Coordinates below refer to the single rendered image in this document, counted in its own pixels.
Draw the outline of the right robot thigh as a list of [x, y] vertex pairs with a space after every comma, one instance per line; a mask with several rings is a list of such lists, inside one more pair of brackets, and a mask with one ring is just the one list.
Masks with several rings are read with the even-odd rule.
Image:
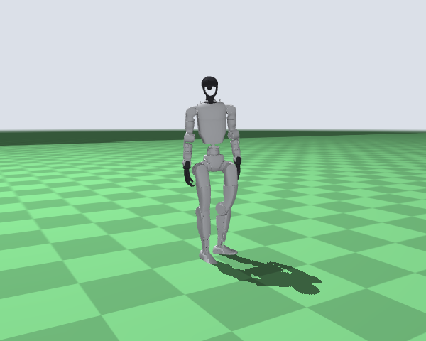
[[206, 211], [209, 211], [210, 214], [211, 185], [209, 181], [207, 161], [196, 163], [192, 167], [192, 174], [195, 175], [200, 211], [203, 215]]

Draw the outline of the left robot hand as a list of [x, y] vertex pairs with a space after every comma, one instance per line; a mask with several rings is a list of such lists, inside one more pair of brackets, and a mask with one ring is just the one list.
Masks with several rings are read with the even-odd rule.
[[238, 173], [238, 179], [239, 179], [241, 158], [240, 158], [240, 157], [236, 157], [236, 162], [234, 162], [234, 164], [236, 164], [236, 167], [237, 167], [237, 173]]

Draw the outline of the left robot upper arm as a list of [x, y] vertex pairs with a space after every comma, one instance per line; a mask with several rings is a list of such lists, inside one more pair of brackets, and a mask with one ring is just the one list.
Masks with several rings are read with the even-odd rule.
[[225, 104], [228, 125], [228, 137], [233, 140], [239, 138], [239, 131], [236, 130], [236, 108], [231, 104]]

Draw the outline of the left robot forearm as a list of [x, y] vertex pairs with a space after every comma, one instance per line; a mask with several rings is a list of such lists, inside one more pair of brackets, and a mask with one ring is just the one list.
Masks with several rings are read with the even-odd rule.
[[233, 160], [234, 160], [234, 162], [236, 162], [236, 157], [241, 158], [241, 155], [240, 155], [241, 152], [240, 152], [240, 147], [239, 147], [239, 138], [231, 140], [230, 144], [231, 144], [231, 149], [232, 149], [232, 154], [233, 154]]

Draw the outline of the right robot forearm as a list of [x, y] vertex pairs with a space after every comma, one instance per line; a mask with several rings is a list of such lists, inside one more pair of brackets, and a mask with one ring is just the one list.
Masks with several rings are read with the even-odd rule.
[[185, 162], [189, 161], [190, 165], [191, 165], [191, 157], [192, 157], [192, 144], [190, 143], [185, 143], [185, 135], [184, 135], [184, 151], [183, 151], [183, 162], [182, 164], [185, 166]]

